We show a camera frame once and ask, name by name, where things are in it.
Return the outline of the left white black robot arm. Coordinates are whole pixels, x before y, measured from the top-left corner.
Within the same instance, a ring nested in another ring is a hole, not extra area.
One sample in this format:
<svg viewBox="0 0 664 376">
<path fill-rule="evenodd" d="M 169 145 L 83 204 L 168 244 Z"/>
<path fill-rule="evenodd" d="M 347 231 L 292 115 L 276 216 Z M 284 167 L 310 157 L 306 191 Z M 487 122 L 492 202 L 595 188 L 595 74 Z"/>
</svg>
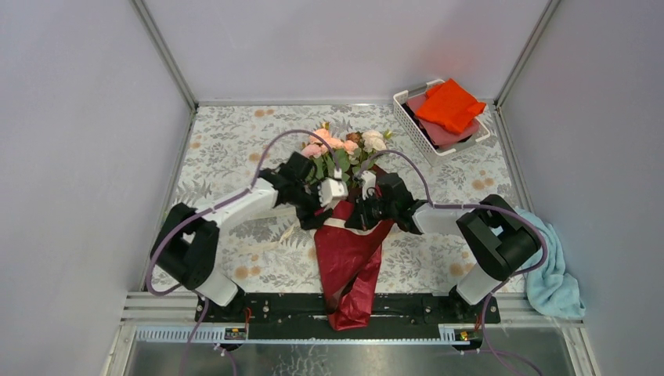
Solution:
<svg viewBox="0 0 664 376">
<path fill-rule="evenodd" d="M 240 317 L 240 287 L 216 265 L 220 237 L 250 217 L 286 204 L 318 219 L 333 201 L 346 195 L 343 172 L 334 168 L 330 178 L 309 184 L 315 164 L 294 152 L 277 168 L 263 168 L 250 185 L 205 209 L 184 203 L 168 212 L 150 252 L 149 268 L 160 267 L 178 287 L 213 302 L 213 312 L 225 322 Z"/>
</svg>

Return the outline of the white fake rose stem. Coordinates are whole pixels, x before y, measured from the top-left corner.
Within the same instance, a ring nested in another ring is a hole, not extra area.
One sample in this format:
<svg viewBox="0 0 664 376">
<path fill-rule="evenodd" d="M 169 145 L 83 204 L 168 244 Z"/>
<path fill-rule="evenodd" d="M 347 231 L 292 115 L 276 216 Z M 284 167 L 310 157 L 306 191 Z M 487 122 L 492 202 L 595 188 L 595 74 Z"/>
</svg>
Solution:
<svg viewBox="0 0 664 376">
<path fill-rule="evenodd" d="M 379 132 L 378 130 L 369 130 L 361 134 L 363 150 L 368 154 L 387 150 L 387 141 L 392 137 L 390 130 Z"/>
</svg>

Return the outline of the pink fake flower stem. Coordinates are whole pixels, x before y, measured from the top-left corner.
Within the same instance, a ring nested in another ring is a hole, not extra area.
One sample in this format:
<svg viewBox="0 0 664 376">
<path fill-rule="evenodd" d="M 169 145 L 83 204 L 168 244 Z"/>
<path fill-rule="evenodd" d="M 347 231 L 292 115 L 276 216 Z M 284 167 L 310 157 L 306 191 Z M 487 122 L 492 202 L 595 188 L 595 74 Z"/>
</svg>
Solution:
<svg viewBox="0 0 664 376">
<path fill-rule="evenodd" d="M 333 177 L 337 161 L 342 170 L 342 181 L 350 185 L 352 170 L 359 164 L 363 152 L 362 134 L 350 132 L 345 136 L 333 136 L 328 122 L 322 123 L 314 133 L 318 137 L 310 136 L 309 141 L 303 143 L 301 148 L 301 154 L 314 164 L 307 176 L 307 182 L 317 183 Z"/>
</svg>

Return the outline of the white plastic basket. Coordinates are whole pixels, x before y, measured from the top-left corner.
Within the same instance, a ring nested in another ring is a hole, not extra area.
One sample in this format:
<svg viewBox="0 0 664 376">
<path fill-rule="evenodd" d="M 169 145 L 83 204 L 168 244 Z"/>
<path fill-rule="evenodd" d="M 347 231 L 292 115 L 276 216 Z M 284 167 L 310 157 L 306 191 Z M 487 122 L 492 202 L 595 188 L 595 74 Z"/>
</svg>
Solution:
<svg viewBox="0 0 664 376">
<path fill-rule="evenodd" d="M 427 91 L 443 82 L 442 79 L 428 81 L 392 96 L 395 118 L 416 148 L 423 154 L 425 160 L 432 166 L 439 165 L 445 159 L 455 157 L 463 151 L 484 143 L 491 136 L 488 112 L 474 117 L 469 126 L 458 135 L 416 116 L 416 111 L 428 98 Z"/>
</svg>

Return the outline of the dark red wrapping paper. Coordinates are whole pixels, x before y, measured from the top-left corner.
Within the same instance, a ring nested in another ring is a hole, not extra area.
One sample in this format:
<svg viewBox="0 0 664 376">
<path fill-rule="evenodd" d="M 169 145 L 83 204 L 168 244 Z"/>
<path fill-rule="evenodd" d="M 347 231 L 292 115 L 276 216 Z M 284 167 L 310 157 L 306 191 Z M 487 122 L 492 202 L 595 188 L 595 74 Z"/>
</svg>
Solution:
<svg viewBox="0 0 664 376">
<path fill-rule="evenodd" d="M 347 228 L 355 200 L 363 189 L 352 188 L 337 202 L 331 216 L 313 234 L 325 311 L 335 331 L 366 327 L 370 321 L 383 241 L 394 222 L 382 220 L 374 227 Z"/>
</svg>

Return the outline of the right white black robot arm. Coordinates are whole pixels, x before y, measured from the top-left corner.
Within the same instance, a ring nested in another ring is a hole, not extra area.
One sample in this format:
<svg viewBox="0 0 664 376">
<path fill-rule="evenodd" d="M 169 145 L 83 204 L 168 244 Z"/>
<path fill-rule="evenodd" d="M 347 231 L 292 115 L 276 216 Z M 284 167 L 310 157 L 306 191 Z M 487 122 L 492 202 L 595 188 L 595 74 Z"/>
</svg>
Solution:
<svg viewBox="0 0 664 376">
<path fill-rule="evenodd" d="M 498 195 L 478 204 L 432 204 L 415 199 L 395 173 L 363 172 L 357 182 L 362 191 L 346 228 L 371 230 L 391 220 L 403 232 L 452 234 L 466 241 L 476 264 L 449 292 L 450 315 L 461 323 L 476 317 L 480 302 L 545 245 L 537 228 Z"/>
</svg>

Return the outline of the cream ribbon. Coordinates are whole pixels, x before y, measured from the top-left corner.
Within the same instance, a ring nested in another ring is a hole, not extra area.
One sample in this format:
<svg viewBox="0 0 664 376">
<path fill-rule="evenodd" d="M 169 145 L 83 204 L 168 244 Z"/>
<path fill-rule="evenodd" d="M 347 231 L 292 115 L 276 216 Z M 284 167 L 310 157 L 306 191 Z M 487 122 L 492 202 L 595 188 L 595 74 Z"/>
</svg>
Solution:
<svg viewBox="0 0 664 376">
<path fill-rule="evenodd" d="M 249 220 L 230 234 L 242 251 L 292 251 L 312 247 L 316 230 L 304 230 L 295 217 L 279 216 Z"/>
</svg>

